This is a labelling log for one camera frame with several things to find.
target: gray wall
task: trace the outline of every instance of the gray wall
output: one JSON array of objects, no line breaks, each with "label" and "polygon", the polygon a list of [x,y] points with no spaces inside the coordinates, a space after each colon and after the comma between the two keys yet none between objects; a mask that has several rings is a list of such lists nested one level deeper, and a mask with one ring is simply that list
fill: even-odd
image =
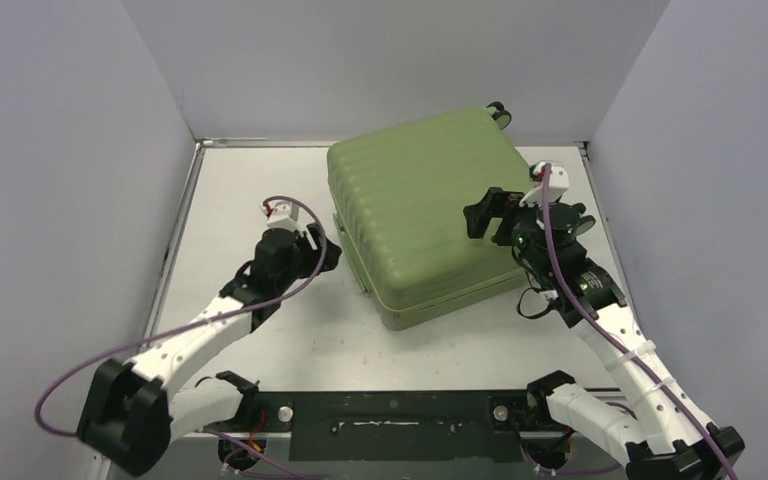
[{"label": "gray wall", "polygon": [[[0,2],[0,480],[83,478],[33,404],[142,332],[192,150],[118,0]],[[88,378],[52,422],[74,427]]]},{"label": "gray wall", "polygon": [[502,100],[595,133],[669,0],[123,0],[197,137],[342,139]]},{"label": "gray wall", "polygon": [[768,2],[671,2],[590,153],[646,331],[768,478]]}]

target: green suitcase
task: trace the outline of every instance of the green suitcase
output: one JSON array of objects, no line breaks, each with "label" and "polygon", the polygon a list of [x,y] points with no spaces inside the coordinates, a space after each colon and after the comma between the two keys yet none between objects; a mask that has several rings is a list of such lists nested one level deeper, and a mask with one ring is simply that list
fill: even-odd
[{"label": "green suitcase", "polygon": [[501,131],[510,121],[502,108],[465,108],[328,150],[345,258],[388,328],[401,330],[524,285],[511,253],[490,242],[498,221],[484,240],[471,240],[463,217],[463,207],[489,187],[533,186],[528,165]]}]

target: screw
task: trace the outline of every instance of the screw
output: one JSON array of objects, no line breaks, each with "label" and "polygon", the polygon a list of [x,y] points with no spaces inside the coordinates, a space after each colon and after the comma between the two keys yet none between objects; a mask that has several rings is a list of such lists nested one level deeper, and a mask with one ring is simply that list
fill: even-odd
[{"label": "screw", "polygon": [[284,423],[293,419],[293,409],[290,407],[281,407],[278,409],[278,420]]},{"label": "screw", "polygon": [[504,422],[508,419],[508,407],[504,405],[499,405],[498,407],[493,409],[493,418],[500,422]]}]

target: white table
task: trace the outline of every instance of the white table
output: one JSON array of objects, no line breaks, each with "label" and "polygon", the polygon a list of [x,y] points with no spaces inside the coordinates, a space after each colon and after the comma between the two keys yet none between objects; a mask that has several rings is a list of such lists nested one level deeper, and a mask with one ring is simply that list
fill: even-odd
[{"label": "white table", "polygon": [[[189,321],[252,257],[264,229],[258,205],[269,195],[285,194],[306,202],[325,223],[329,238],[337,240],[326,183],[326,150],[206,150],[155,330]],[[564,200],[583,202],[598,216],[578,148],[519,151],[529,163],[561,163],[571,177]],[[601,221],[581,243],[619,282]],[[187,385],[232,370],[261,380],[266,391],[514,389],[560,369],[585,387],[614,387],[596,356],[557,314],[536,321],[518,317],[514,306],[519,293],[512,291],[392,332],[341,262],[285,302],[255,334],[210,361]],[[523,302],[525,312],[543,307],[536,296],[527,295]]]}]

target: red wire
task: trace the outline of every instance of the red wire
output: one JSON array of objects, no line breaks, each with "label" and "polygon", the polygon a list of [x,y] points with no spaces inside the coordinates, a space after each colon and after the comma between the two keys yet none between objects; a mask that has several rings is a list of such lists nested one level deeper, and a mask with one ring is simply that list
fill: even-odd
[{"label": "red wire", "polygon": [[266,424],[266,410],[260,411],[260,423],[254,427],[254,429],[249,432],[249,445],[252,447],[257,448],[257,446],[254,444],[254,436],[255,434],[259,433],[261,429],[263,429],[263,426]]}]

